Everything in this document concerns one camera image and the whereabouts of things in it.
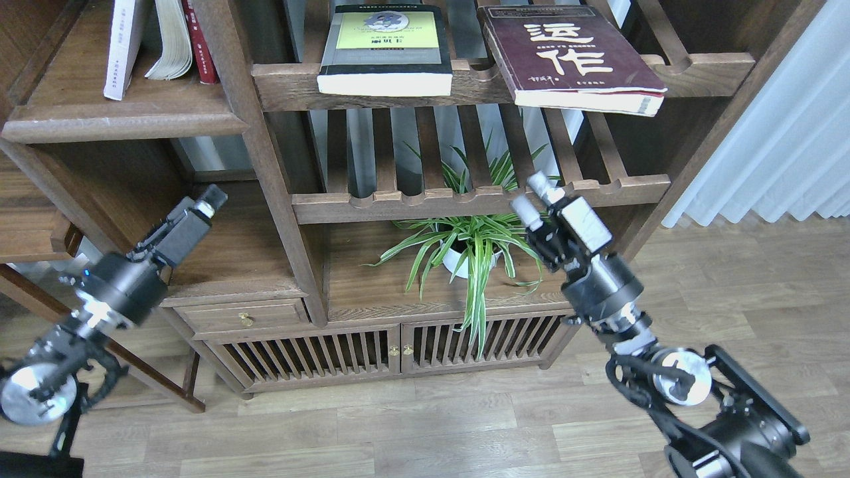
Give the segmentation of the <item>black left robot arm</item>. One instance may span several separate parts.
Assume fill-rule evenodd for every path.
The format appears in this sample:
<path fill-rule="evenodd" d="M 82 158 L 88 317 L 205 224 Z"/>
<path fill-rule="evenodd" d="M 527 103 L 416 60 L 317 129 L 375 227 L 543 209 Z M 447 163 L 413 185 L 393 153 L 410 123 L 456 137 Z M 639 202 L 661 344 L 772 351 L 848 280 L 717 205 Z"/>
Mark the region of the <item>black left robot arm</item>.
<path fill-rule="evenodd" d="M 198 199 L 185 197 L 127 254 L 104 254 L 79 276 L 64 276 L 81 308 L 37 339 L 2 372 L 2 417 L 19 426 L 58 422 L 45 455 L 2 453 L 3 477 L 81 477 L 83 459 L 72 457 L 83 414 L 106 398 L 128 373 L 107 351 L 110 335 L 145 321 L 167 294 L 164 268 L 176 268 L 209 233 L 228 195 L 209 185 Z"/>

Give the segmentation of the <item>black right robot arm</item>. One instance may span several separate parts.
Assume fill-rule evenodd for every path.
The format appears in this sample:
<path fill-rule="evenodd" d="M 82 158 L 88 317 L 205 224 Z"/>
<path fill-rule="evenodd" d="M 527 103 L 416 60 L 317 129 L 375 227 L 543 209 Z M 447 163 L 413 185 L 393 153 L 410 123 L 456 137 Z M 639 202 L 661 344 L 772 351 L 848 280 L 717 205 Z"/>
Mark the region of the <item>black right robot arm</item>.
<path fill-rule="evenodd" d="M 513 200 L 529 247 L 551 272 L 565 272 L 572 320 L 605 345 L 608 380 L 661 430 L 675 474 L 798 476 L 789 460 L 809 442 L 807 428 L 719 346 L 699 353 L 660 345 L 637 307 L 643 285 L 622 257 L 607 253 L 613 236 L 586 199 L 544 173 L 527 182 L 549 212 L 525 195 Z"/>

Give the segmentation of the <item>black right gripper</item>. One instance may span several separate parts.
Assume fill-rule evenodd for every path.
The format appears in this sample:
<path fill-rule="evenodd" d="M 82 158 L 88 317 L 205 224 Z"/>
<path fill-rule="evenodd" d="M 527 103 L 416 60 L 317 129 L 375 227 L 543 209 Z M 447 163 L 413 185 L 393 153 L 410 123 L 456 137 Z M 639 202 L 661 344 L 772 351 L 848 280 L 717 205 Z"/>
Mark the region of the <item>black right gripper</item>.
<path fill-rule="evenodd" d="M 598 334 L 643 334 L 651 319 L 636 306 L 643 285 L 617 254 L 605 254 L 613 236 L 582 197 L 566 197 L 542 171 L 528 176 L 528 187 L 549 207 L 549 222 L 525 194 L 510 200 L 528 230 L 528 243 L 550 270 L 564 270 L 561 292 L 576 318 Z"/>

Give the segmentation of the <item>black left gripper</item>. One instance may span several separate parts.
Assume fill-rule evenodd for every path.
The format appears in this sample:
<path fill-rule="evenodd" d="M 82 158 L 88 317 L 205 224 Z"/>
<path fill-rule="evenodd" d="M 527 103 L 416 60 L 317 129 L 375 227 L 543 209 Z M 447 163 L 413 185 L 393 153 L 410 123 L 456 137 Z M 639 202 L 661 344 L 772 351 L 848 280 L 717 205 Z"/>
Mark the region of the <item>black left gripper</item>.
<path fill-rule="evenodd" d="M 143 323 L 166 296 L 161 270 L 176 268 L 191 254 L 227 200 L 218 185 L 210 184 L 197 200 L 185 197 L 174 206 L 127 254 L 104 254 L 81 276 L 65 276 L 82 302 L 72 312 L 76 329 L 127 329 Z"/>

